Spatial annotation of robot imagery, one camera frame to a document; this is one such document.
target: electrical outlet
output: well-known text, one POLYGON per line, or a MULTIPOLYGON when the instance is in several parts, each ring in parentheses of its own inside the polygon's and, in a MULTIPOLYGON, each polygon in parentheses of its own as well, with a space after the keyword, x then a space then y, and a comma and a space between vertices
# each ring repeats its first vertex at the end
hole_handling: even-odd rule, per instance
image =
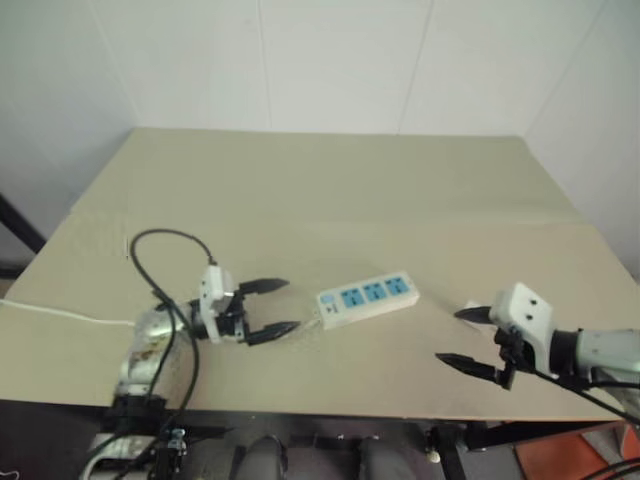
POLYGON ((410 307, 418 298, 409 275, 396 272, 325 290, 316 296, 316 303, 324 328, 329 329, 410 307))
POLYGON ((402 277, 390 278, 385 280, 384 283, 387 285, 391 295, 400 295, 409 291, 409 287, 407 287, 407 284, 402 277))
POLYGON ((370 302, 387 298, 387 292, 384 291, 384 287, 381 283, 369 283, 368 285, 365 285, 364 293, 367 296, 367 300, 370 302))
POLYGON ((345 290, 340 294, 342 301, 347 308, 357 307, 358 305, 364 305, 364 298, 358 288, 351 288, 345 290))

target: power cord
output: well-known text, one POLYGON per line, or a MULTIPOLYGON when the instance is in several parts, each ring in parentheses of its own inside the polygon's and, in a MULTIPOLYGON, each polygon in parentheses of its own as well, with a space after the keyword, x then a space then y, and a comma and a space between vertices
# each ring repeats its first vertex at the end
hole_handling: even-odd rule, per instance
POLYGON ((167 342, 167 346, 162 353, 162 358, 160 359, 160 363, 158 364, 158 368, 156 369, 156 373, 153 374, 153 379, 151 380, 151 384, 149 385, 149 391, 147 392, 147 402, 151 400, 151 396, 153 395, 153 390, 156 388, 156 384, 158 383, 158 379, 160 378, 160 374, 162 373, 162 368, 164 367, 165 362, 167 361, 167 357, 169 353, 171 353, 171 347, 173 347, 173 342, 176 339, 176 317, 173 313, 173 309, 163 304, 163 306, 167 309, 167 313, 169 314, 169 319, 171 320, 171 336, 169 337, 169 342, 167 342))
POLYGON ((142 452, 140 452, 140 454, 134 460, 129 462, 129 464, 124 468, 124 470, 122 470, 118 475, 114 477, 114 480, 120 480, 124 478, 125 475, 127 475, 134 469, 138 468, 138 466, 140 466, 146 461, 146 458, 149 455, 149 452, 153 450, 153 448, 155 447, 155 444, 162 438, 162 435, 166 432, 166 430, 169 428, 171 423, 173 423, 173 421, 184 412, 187 404, 189 403, 189 400, 191 399, 191 395, 193 394, 193 390, 198 380, 198 373, 200 371, 200 351, 198 350, 196 337, 193 334, 193 331, 191 330, 191 325, 182 314, 182 311, 175 305, 175 303, 173 304, 173 308, 175 309, 176 313, 178 313, 178 317, 180 318, 180 321, 182 321, 185 327, 185 330, 189 335, 189 339, 191 340, 191 348, 193 349, 193 373, 191 375, 191 383, 189 384, 189 388, 187 389, 187 393, 185 394, 182 400, 182 403, 180 404, 178 409, 173 413, 173 415, 171 415, 162 424, 162 426, 158 430, 156 438, 151 443, 149 443, 149 445, 147 445, 147 447, 144 450, 142 450, 142 452))
POLYGON ((211 250, 209 250, 209 247, 207 247, 207 245, 195 235, 181 232, 180 230, 173 230, 170 228, 151 228, 149 230, 144 230, 138 233, 135 237, 133 237, 133 240, 131 240, 131 244, 129 245, 129 255, 131 256, 133 265, 136 267, 136 270, 138 271, 138 273, 142 275, 142 278, 144 278, 145 281, 151 286, 151 288, 153 288, 155 293, 161 293, 168 298, 168 295, 164 293, 164 291, 158 286, 158 284, 153 280, 153 278, 151 278, 149 273, 147 273, 144 267, 140 264, 140 260, 138 259, 138 254, 136 249, 138 246, 138 242, 142 240, 144 237, 147 237, 149 235, 156 235, 158 233, 177 235, 179 237, 187 238, 189 240, 196 242, 198 245, 200 245, 200 247, 206 253, 207 262, 209 263, 209 265, 218 264, 218 262, 216 262, 215 259, 213 258, 213 255, 211 254, 211 250))
POLYGON ((30 310, 32 312, 46 313, 48 315, 57 315, 60 317, 72 318, 83 322, 96 323, 98 325, 126 325, 127 327, 135 327, 135 323, 126 320, 100 320, 98 318, 88 317, 80 313, 61 310, 58 308, 42 307, 38 305, 30 305, 28 303, 14 302, 13 300, 5 300, 0 298, 0 305, 7 307, 20 308, 22 310, 30 310))
POLYGON ((0 472, 0 477, 8 477, 14 475, 15 478, 13 480, 20 480, 20 472, 17 470, 11 470, 10 472, 0 472))

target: robotic arm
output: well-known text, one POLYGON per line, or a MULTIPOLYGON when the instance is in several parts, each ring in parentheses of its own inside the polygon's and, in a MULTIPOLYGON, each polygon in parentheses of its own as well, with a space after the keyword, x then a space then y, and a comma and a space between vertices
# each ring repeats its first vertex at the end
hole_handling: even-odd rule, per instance
POLYGON ((455 353, 436 356, 453 368, 509 390, 516 371, 535 374, 573 391, 604 408, 603 402, 583 393, 602 388, 627 412, 610 411, 640 425, 640 330, 557 330, 553 308, 543 298, 518 283, 498 294, 491 307, 456 312, 462 320, 498 327, 494 341, 500 345, 505 367, 455 353))
POLYGON ((251 332, 243 301, 288 285, 281 279, 259 279, 236 286, 230 273, 208 265, 200 281, 199 298, 178 305, 188 325, 176 322, 166 302, 145 312, 134 330, 133 344, 120 367, 114 401, 93 442, 80 478, 174 478, 187 454, 187 432, 167 416, 167 408, 186 398, 191 372, 191 335, 249 346, 276 340, 299 322, 278 322, 251 332))

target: white wall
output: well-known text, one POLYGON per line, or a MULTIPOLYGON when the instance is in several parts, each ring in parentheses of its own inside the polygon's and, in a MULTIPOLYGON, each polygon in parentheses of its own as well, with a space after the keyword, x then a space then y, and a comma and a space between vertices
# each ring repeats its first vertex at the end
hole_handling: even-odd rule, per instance
POLYGON ((3 0, 0 191, 50 234, 134 125, 517 134, 639 273, 638 5, 3 0))

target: black metal bracket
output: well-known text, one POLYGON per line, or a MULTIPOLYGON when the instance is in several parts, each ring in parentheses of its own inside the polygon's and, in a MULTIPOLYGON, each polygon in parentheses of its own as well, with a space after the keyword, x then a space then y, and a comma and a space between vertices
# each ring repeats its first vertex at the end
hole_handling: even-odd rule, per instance
POLYGON ((0 223, 7 227, 18 239, 38 253, 46 243, 45 238, 38 232, 26 218, 15 209, 9 201, 0 194, 0 223))
POLYGON ((3 280, 15 280, 22 272, 24 272, 23 266, 7 266, 0 264, 0 279, 3 280))
POLYGON ((427 444, 440 454, 440 465, 447 480, 466 480, 458 445, 462 428, 455 424, 436 425, 427 434, 427 444))
POLYGON ((487 427, 483 422, 469 424, 462 442, 469 450, 484 450, 501 445, 515 445, 558 435, 578 434, 610 428, 617 421, 608 422, 511 422, 487 427))

